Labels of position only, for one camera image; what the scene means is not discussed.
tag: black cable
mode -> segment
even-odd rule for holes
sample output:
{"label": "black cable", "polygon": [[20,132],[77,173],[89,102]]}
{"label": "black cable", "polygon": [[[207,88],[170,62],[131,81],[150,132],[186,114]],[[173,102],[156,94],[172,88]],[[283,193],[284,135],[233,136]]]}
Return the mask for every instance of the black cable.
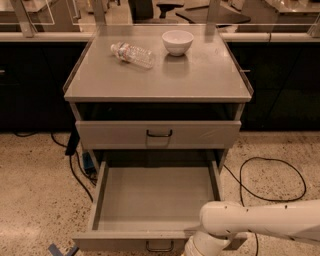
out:
{"label": "black cable", "polygon": [[78,151],[75,151],[75,152],[76,152],[78,165],[79,165],[79,169],[80,169],[81,173],[83,174],[84,177],[86,177],[91,182],[92,185],[96,186],[95,182],[97,181],[97,179],[94,179],[90,175],[86,174],[86,172],[81,167],[79,153],[78,153]]}
{"label": "black cable", "polygon": [[78,181],[78,183],[82,186],[82,188],[86,191],[86,193],[88,194],[91,202],[93,202],[93,198],[92,195],[90,194],[89,190],[86,188],[86,186],[81,182],[81,180],[78,178],[78,176],[75,174],[74,170],[73,170],[73,166],[72,166],[72,157],[69,156],[69,163],[70,163],[70,169],[71,172],[73,174],[73,176],[75,177],[75,179]]}
{"label": "black cable", "polygon": [[30,136],[33,136],[33,135],[35,135],[37,133],[39,133],[39,132],[31,132],[31,133],[27,133],[27,134],[20,134],[20,133],[17,133],[17,132],[13,132],[14,135],[16,135],[17,137],[20,137],[20,138],[30,137]]}
{"label": "black cable", "polygon": [[61,146],[61,147],[64,147],[64,148],[66,148],[67,146],[66,145],[64,145],[64,144],[62,144],[62,143],[60,143],[60,142],[58,142],[57,140],[56,140],[56,138],[53,136],[53,132],[51,133],[51,139],[54,141],[54,143],[56,143],[57,145],[59,145],[59,146]]}
{"label": "black cable", "polygon": [[[66,145],[63,145],[62,143],[60,143],[60,142],[58,142],[58,141],[56,140],[56,138],[55,138],[54,135],[53,135],[53,132],[51,133],[51,138],[52,138],[52,140],[53,140],[57,145],[59,145],[59,146],[61,146],[61,147],[64,147],[64,148],[67,147]],[[82,170],[81,165],[80,165],[79,154],[78,154],[77,151],[76,151],[76,153],[77,153],[78,165],[79,165],[79,167],[80,167],[81,173],[84,174],[84,171]],[[72,156],[69,156],[69,164],[70,164],[70,169],[71,169],[71,172],[72,172],[73,176],[74,176],[75,179],[78,181],[78,183],[83,187],[83,189],[86,191],[86,193],[88,194],[91,202],[93,202],[93,198],[92,198],[89,190],[85,187],[85,185],[81,182],[81,180],[76,176],[76,174],[75,174],[75,172],[74,172],[74,169],[73,169],[73,166],[72,166]],[[93,180],[91,180],[91,179],[90,179],[89,177],[87,177],[85,174],[84,174],[84,176],[85,176],[86,178],[88,178],[93,185],[95,185],[95,183],[93,182]]]}
{"label": "black cable", "polygon": [[[291,168],[293,168],[297,173],[298,175],[300,176],[301,180],[302,180],[302,183],[303,183],[303,193],[301,196],[299,197],[296,197],[296,198],[292,198],[292,199],[287,199],[287,200],[279,200],[279,199],[269,199],[269,198],[264,198],[264,197],[261,197],[261,196],[258,196],[257,194],[254,194],[253,192],[251,192],[245,185],[242,184],[242,171],[243,171],[243,167],[249,162],[249,161],[252,161],[252,160],[266,160],[266,161],[277,161],[277,162],[281,162],[281,163],[284,163],[288,166],[290,166]],[[295,168],[293,165],[289,164],[288,162],[286,161],[283,161],[281,159],[274,159],[274,158],[264,158],[264,157],[252,157],[252,158],[249,158],[248,160],[246,160],[240,167],[240,180],[238,180],[235,175],[233,174],[233,172],[226,166],[224,165],[224,167],[227,169],[227,171],[232,175],[232,177],[239,183],[240,185],[240,200],[241,200],[241,204],[242,206],[245,207],[245,204],[243,202],[243,195],[242,195],[242,188],[244,188],[248,193],[250,193],[252,196],[256,197],[256,198],[259,198],[261,200],[264,200],[264,201],[268,201],[268,202],[281,202],[281,203],[284,203],[284,202],[293,202],[293,201],[297,201],[299,199],[301,199],[307,192],[307,186],[306,186],[306,182],[304,180],[304,178],[302,177],[301,173],[299,172],[299,170],[297,168]],[[256,239],[256,256],[258,256],[259,254],[259,239],[258,239],[258,235],[255,233],[255,239]]]}

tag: terrazzo floor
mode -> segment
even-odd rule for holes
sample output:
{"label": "terrazzo floor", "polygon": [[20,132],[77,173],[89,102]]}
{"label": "terrazzo floor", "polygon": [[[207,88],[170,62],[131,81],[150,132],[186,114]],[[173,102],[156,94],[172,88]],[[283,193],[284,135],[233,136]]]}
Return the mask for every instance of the terrazzo floor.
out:
{"label": "terrazzo floor", "polygon": [[[69,134],[54,134],[67,144]],[[74,245],[72,236],[86,230],[91,201],[72,176],[69,157],[48,133],[30,137],[0,134],[0,255],[51,255],[50,244],[66,254]],[[302,200],[320,198],[320,132],[241,132],[229,150],[226,166],[239,177],[241,164],[255,156],[278,158],[295,166],[306,181]],[[76,174],[89,191],[94,187],[80,174],[77,159],[72,157]],[[240,202],[239,185],[224,168],[221,181],[225,200]],[[278,162],[260,160],[246,164],[243,183],[262,197],[286,199],[299,196],[303,186],[295,171]],[[271,204],[243,192],[248,206]],[[259,256],[317,256],[320,246],[296,243],[259,235]],[[255,255],[253,234],[237,251],[224,255]],[[76,255],[159,255],[138,252],[81,252]]]}

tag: cabinet top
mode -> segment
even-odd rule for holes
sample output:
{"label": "cabinet top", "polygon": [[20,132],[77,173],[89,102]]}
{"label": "cabinet top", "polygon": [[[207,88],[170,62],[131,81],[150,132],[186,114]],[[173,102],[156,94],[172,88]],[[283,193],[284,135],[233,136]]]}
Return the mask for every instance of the cabinet top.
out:
{"label": "cabinet top", "polygon": [[[194,35],[185,55],[168,54],[162,34]],[[151,50],[146,70],[121,62],[110,51],[117,42]],[[248,102],[251,95],[215,27],[205,25],[103,26],[68,85],[70,102]]]}

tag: gray cabinet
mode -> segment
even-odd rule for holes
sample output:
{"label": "gray cabinet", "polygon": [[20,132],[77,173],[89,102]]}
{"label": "gray cabinet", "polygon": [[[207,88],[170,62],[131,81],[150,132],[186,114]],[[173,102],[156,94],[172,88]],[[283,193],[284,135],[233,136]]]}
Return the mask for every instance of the gray cabinet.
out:
{"label": "gray cabinet", "polygon": [[71,130],[62,86],[84,43],[0,43],[1,131]]}
{"label": "gray cabinet", "polygon": [[244,130],[319,130],[318,43],[229,43],[254,89]]}
{"label": "gray cabinet", "polygon": [[[171,29],[195,36],[183,57],[162,45]],[[106,51],[117,41],[151,49],[155,66],[120,62]],[[82,146],[99,170],[88,229],[76,244],[182,251],[202,205],[223,200],[219,173],[251,98],[217,31],[102,27],[67,87]]]}

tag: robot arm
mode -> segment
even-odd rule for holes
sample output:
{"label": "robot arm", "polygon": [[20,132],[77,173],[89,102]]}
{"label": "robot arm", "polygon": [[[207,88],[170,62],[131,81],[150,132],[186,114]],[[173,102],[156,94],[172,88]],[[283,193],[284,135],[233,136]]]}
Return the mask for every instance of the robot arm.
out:
{"label": "robot arm", "polygon": [[186,256],[217,256],[241,232],[320,245],[320,200],[256,207],[210,202],[202,207],[200,222],[201,230],[186,244]]}

